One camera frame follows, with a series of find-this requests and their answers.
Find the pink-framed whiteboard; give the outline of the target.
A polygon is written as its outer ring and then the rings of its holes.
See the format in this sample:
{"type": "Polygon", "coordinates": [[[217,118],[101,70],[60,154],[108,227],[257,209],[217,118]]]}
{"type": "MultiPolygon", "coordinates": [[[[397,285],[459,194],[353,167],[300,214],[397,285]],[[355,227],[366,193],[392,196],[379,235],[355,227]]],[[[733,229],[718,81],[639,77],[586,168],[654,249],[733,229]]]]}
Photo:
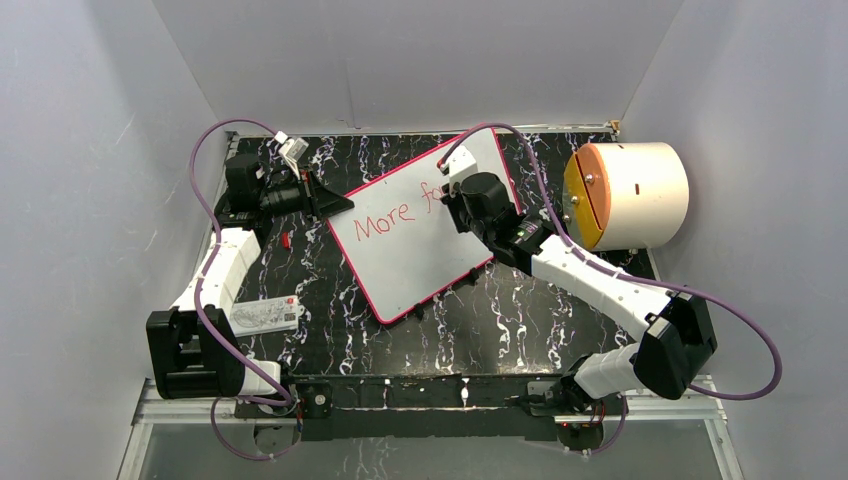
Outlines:
{"type": "Polygon", "coordinates": [[[441,203],[448,140],[347,194],[329,227],[371,310],[389,325],[492,260],[441,203]]]}

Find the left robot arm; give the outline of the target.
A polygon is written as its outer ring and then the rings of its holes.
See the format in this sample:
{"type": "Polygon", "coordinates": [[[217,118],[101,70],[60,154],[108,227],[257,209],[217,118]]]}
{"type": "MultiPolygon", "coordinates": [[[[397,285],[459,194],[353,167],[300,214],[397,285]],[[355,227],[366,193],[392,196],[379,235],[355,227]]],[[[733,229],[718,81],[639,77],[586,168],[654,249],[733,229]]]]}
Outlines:
{"type": "Polygon", "coordinates": [[[294,411],[297,387],[282,379],[274,361],[248,358],[231,326],[236,297],[267,242],[274,219],[304,213],[323,220],[354,207],[316,173],[293,165],[277,182],[266,178],[260,158],[239,154],[224,163],[226,190],[212,214],[204,260],[183,293],[154,311],[146,335],[159,394],[165,399],[259,397],[275,416],[294,411]]]}

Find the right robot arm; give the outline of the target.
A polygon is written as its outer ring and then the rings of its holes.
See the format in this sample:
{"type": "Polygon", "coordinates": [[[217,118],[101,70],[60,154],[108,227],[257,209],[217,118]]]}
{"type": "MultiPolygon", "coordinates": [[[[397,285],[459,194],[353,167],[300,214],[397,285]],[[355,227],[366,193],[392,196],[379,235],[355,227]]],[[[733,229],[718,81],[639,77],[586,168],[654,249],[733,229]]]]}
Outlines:
{"type": "Polygon", "coordinates": [[[544,402],[587,414],[604,397],[632,389],[676,400],[716,351],[703,299],[642,280],[630,282],[597,256],[567,245],[552,223],[518,213],[496,174],[464,174],[442,190],[441,201],[460,233],[474,234],[498,262],[578,297],[633,340],[580,357],[543,394],[544,402]]]}

